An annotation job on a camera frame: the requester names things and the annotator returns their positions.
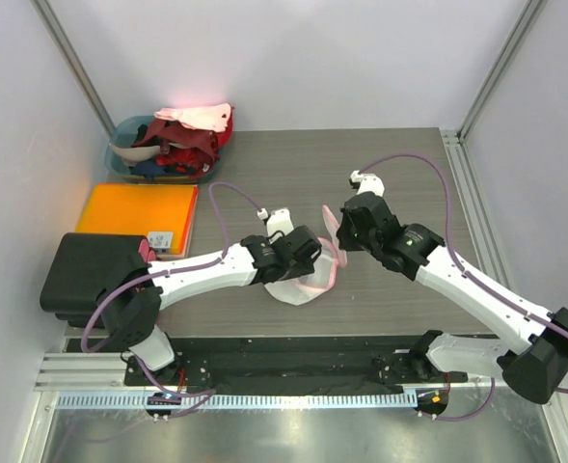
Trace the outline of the pink bra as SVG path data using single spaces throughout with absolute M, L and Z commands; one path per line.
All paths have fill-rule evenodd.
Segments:
M 230 122 L 232 106 L 228 103 L 191 108 L 162 108 L 154 113 L 158 120 L 178 122 L 195 130 L 224 132 Z

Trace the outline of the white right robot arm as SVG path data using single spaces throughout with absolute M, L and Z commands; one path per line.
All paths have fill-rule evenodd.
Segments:
M 341 213 L 340 249 L 367 252 L 387 270 L 444 295 L 495 334 L 487 340 L 426 333 L 410 358 L 418 379 L 452 371 L 493 377 L 536 404 L 558 391 L 568 372 L 568 309 L 552 313 L 518 296 L 469 265 L 427 227 L 400 224 L 372 192 L 352 197 Z

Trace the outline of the white mesh laundry bag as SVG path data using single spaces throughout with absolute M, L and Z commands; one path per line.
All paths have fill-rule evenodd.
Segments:
M 347 265 L 347 253 L 339 248 L 337 238 L 339 221 L 325 204 L 322 206 L 322 218 L 330 237 L 318 238 L 322 249 L 313 265 L 314 271 L 306 276 L 267 284 L 265 289 L 276 300 L 293 306 L 307 304 L 332 289 L 338 269 Z

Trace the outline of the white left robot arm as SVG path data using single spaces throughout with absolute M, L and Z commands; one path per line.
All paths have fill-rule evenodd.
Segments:
M 265 286 L 283 302 L 299 305 L 304 294 L 299 286 L 315 275 L 321 257 L 322 242 L 308 227 L 300 226 L 268 236 L 247 236 L 220 254 L 154 261 L 145 276 L 122 286 L 124 290 L 138 285 L 154 290 L 153 314 L 130 330 L 140 334 L 126 349 L 155 382 L 171 384 L 179 376 L 180 361 L 168 336 L 157 326 L 159 312 L 214 290 L 255 285 Z

